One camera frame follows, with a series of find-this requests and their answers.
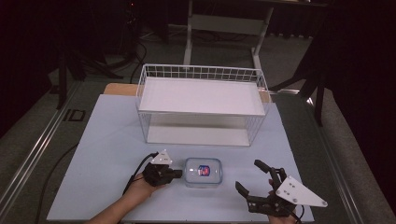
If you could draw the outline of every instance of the white cardboard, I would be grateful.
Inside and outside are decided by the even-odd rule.
[[[172,77],[147,77],[139,110],[265,115],[256,83]]]
[[[276,194],[290,203],[327,207],[326,201],[291,175],[283,181]]]

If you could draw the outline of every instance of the gray floor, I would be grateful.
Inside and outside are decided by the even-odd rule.
[[[238,42],[222,41],[213,43],[195,38],[191,64],[252,67],[249,48],[255,45],[255,41],[255,37],[248,37]],[[146,36],[141,42],[148,50],[144,60],[145,63],[183,63],[186,43],[184,35],[172,35],[169,45],[158,41],[158,37],[155,35]],[[284,39],[282,37],[269,36],[265,39],[260,57],[268,86],[278,84],[292,76],[309,44],[310,39],[296,37]],[[141,55],[143,54],[141,48],[139,48],[139,52]],[[134,67],[135,64],[132,64],[117,72],[125,77],[122,80],[113,80],[101,75],[89,74],[85,82],[75,84],[79,85],[79,87],[67,108],[86,110],[86,118],[82,122],[63,121],[59,125],[59,128],[52,136],[54,140],[49,141],[39,163],[26,181],[13,206],[10,207],[5,223],[31,223],[35,220],[39,196],[50,169],[67,149],[79,141],[96,99],[103,92],[106,84],[110,82],[129,82],[129,77]],[[302,84],[302,81],[295,83],[289,86],[289,89],[298,90]],[[21,163],[28,156],[37,139],[45,131],[51,118],[56,113],[56,104],[56,95],[44,95],[1,139],[0,192],[5,192],[7,184],[11,182]],[[346,121],[334,102],[330,91],[325,92],[322,116],[324,127],[319,128],[319,130],[326,135],[326,141],[331,146],[332,153],[340,166],[340,171],[344,174],[347,186],[352,192],[354,203],[361,211],[362,221],[364,223],[396,223],[396,218],[375,183],[375,179],[361,155],[359,146],[347,127]],[[297,128],[292,130],[295,130],[296,133],[300,132]],[[290,143],[293,142],[298,144],[299,139],[290,139]],[[45,218],[72,155],[73,153],[70,153],[62,160],[50,179],[39,223],[48,223]],[[334,218],[321,217],[317,219],[316,223],[334,223],[335,220],[338,220],[337,222],[339,223],[348,223],[345,219],[337,219],[336,217],[344,216],[344,214],[338,214],[336,211],[335,209],[333,213]]]

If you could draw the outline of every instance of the tripod leg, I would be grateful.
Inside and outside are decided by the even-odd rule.
[[[301,87],[298,95],[303,99],[308,99],[318,86],[319,74],[309,76],[306,78],[304,85]]]
[[[268,88],[268,90],[269,91],[280,91],[281,89],[284,89],[284,88],[288,87],[289,85],[300,81],[301,79],[302,78],[300,78],[300,77],[292,77],[292,78],[290,78],[290,79],[288,79],[286,81],[283,81],[283,82],[281,82],[281,83],[279,83],[279,84],[277,84],[277,85],[275,85],[273,87]]]

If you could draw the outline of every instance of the white wire basket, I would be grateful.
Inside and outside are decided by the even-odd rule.
[[[272,103],[262,70],[145,64],[136,108],[148,143],[248,147]]]

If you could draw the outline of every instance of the small plastic container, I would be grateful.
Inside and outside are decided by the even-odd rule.
[[[215,188],[222,181],[221,161],[212,158],[188,158],[184,168],[189,188]]]

